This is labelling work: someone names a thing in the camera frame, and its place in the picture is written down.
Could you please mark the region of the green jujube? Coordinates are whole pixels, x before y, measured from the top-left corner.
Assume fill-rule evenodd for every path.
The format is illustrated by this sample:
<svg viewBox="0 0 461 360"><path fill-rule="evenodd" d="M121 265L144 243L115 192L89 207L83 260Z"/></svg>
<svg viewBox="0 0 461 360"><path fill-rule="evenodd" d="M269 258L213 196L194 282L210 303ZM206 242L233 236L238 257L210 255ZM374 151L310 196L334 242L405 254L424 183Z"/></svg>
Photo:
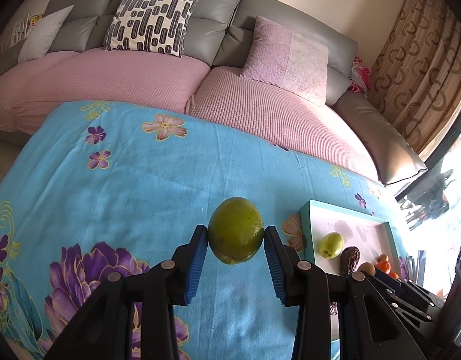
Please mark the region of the green jujube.
<svg viewBox="0 0 461 360"><path fill-rule="evenodd" d="M264 237L261 215L243 197L231 197L212 213L208 242L213 254L224 264L249 261L260 249Z"/></svg>
<svg viewBox="0 0 461 360"><path fill-rule="evenodd" d="M319 254L325 259L336 258L345 246L343 236L338 232L330 232L324 236L318 245Z"/></svg>

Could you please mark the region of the dark red date elongated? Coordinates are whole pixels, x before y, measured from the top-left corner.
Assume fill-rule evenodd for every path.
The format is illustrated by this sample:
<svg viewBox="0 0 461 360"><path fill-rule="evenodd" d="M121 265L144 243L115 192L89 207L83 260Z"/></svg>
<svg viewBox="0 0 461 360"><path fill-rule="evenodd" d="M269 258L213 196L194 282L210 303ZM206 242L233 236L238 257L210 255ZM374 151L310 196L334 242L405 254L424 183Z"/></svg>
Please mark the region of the dark red date elongated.
<svg viewBox="0 0 461 360"><path fill-rule="evenodd" d="M355 272L360 257L360 250L356 246L345 248L340 255L339 274L347 276Z"/></svg>

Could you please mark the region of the brown longan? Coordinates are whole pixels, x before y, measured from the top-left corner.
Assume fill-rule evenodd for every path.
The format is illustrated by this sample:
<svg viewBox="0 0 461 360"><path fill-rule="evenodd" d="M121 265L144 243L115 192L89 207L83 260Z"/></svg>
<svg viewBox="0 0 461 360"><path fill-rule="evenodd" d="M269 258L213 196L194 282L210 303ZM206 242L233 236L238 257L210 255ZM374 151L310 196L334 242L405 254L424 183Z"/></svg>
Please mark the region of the brown longan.
<svg viewBox="0 0 461 360"><path fill-rule="evenodd" d="M379 256L378 258L378 261L381 262L381 261L388 261L388 256L387 254L383 253Z"/></svg>
<svg viewBox="0 0 461 360"><path fill-rule="evenodd" d="M370 276L375 276L376 273L375 266L370 262L361 264L357 270Z"/></svg>

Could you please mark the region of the brown longan by tray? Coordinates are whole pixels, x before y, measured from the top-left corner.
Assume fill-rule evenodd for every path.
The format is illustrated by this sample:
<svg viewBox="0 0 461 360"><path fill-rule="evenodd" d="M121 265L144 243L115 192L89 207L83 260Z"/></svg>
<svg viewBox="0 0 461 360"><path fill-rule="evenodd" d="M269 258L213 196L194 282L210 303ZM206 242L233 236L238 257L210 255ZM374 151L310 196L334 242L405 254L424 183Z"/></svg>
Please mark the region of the brown longan by tray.
<svg viewBox="0 0 461 360"><path fill-rule="evenodd" d="M370 262L361 264L357 270L370 276L375 276L376 273L375 266Z"/></svg>

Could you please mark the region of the white tray teal rim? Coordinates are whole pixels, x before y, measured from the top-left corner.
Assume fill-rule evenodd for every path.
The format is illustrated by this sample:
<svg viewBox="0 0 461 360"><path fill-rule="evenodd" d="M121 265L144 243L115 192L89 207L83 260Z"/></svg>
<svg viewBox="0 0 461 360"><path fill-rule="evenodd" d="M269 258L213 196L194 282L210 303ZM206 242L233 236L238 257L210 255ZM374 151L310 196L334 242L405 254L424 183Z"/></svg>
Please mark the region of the white tray teal rim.
<svg viewBox="0 0 461 360"><path fill-rule="evenodd" d="M344 247L359 249L360 263L375 264L381 254L387 254L392 271L403 276L399 258L405 252L396 246L390 223L369 214L314 200L302 206L300 221L306 239L303 256L326 273L339 274L339 258L323 258L318 246L327 234L339 233L344 239Z"/></svg>

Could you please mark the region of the blue floral tablecloth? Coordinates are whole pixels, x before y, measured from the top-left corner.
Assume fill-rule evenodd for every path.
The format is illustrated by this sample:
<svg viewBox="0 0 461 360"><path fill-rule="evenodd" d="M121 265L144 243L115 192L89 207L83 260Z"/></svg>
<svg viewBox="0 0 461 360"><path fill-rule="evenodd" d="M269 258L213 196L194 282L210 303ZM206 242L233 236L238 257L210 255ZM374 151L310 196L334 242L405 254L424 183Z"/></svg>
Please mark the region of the blue floral tablecloth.
<svg viewBox="0 0 461 360"><path fill-rule="evenodd" d="M380 184L260 138L124 102L65 102L0 185L0 331L19 359L42 359L112 273L148 272L230 197L299 244L300 208L316 200L405 221Z"/></svg>

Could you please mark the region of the brown patterned curtain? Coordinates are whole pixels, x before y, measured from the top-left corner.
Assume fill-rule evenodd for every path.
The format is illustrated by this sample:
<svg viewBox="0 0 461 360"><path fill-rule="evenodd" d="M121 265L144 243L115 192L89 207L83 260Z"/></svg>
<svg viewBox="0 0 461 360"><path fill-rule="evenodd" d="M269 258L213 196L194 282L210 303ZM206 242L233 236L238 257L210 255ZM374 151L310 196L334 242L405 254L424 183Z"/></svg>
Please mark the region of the brown patterned curtain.
<svg viewBox="0 0 461 360"><path fill-rule="evenodd" d="M371 104L428 159L461 112L461 23L444 0L404 0L370 80Z"/></svg>

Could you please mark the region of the pink cloth on sofa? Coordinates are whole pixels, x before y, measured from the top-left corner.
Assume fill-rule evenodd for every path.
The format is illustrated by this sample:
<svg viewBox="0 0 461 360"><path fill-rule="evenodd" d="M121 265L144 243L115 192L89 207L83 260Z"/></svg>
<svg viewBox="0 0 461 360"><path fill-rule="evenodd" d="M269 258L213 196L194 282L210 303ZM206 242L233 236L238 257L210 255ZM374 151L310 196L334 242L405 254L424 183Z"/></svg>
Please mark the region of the pink cloth on sofa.
<svg viewBox="0 0 461 360"><path fill-rule="evenodd" d="M351 84L348 90L351 93L360 93L366 98L371 87L370 73L370 69L356 56L351 66L351 76L349 77Z"/></svg>

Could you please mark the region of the pink white cushion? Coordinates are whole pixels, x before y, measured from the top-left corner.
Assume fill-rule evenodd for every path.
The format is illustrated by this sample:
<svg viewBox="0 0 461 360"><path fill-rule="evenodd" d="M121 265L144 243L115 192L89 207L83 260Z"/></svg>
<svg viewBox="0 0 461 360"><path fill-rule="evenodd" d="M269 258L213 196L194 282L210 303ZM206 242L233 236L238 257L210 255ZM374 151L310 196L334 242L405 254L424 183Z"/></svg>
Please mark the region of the pink white cushion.
<svg viewBox="0 0 461 360"><path fill-rule="evenodd" d="M240 76L323 104L327 94L328 56L325 45L258 16Z"/></svg>

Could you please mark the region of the pink sofa cover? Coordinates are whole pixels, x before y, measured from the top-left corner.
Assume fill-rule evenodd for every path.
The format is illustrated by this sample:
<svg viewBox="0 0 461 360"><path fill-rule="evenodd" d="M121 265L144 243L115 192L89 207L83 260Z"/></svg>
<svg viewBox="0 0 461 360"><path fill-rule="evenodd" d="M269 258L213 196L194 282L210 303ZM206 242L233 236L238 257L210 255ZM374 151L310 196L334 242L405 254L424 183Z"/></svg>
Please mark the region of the pink sofa cover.
<svg viewBox="0 0 461 360"><path fill-rule="evenodd" d="M62 102L129 102L237 128L376 180L354 131L330 107L191 57L138 51L51 52L18 63L0 56L0 131L35 133Z"/></svg>

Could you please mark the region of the black white patterned cushion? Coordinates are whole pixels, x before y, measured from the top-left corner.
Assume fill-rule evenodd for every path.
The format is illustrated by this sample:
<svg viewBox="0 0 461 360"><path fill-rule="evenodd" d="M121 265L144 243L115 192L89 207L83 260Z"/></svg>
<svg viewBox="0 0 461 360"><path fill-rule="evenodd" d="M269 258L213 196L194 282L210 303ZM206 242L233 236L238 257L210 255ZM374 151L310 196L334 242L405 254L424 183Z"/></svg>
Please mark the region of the black white patterned cushion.
<svg viewBox="0 0 461 360"><path fill-rule="evenodd" d="M182 57L187 24L198 2L121 0L104 37L104 49Z"/></svg>

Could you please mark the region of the grey leather sofa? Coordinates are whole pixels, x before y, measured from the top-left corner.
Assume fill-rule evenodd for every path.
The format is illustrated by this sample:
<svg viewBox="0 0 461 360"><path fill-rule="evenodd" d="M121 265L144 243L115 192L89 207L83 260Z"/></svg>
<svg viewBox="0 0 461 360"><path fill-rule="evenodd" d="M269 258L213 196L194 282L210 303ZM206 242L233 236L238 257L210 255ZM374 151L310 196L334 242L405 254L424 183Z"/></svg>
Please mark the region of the grey leather sofa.
<svg viewBox="0 0 461 360"><path fill-rule="evenodd" d="M121 0L51 0L52 14L70 5L70 12L49 53L104 49L104 36ZM265 17L329 50L327 99L330 107L354 131L370 154L377 179L391 185L424 172L424 162L403 136L362 94L348 90L351 61L357 44L319 20L277 0L199 0L187 26L183 56L198 59L211 68L244 66L252 46L255 19ZM98 118L111 102L93 107L88 116ZM22 146L33 134L0 131L0 139Z"/></svg>

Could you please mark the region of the grey small cushion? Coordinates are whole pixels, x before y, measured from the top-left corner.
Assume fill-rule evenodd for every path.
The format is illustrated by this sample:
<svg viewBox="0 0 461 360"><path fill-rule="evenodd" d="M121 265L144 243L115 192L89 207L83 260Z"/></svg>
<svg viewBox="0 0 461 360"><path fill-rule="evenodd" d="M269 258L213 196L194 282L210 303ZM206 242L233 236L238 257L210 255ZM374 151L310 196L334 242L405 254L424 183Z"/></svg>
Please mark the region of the grey small cushion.
<svg viewBox="0 0 461 360"><path fill-rule="evenodd" d="M17 63L43 58L73 9L74 5L70 5L41 18L21 47Z"/></svg>

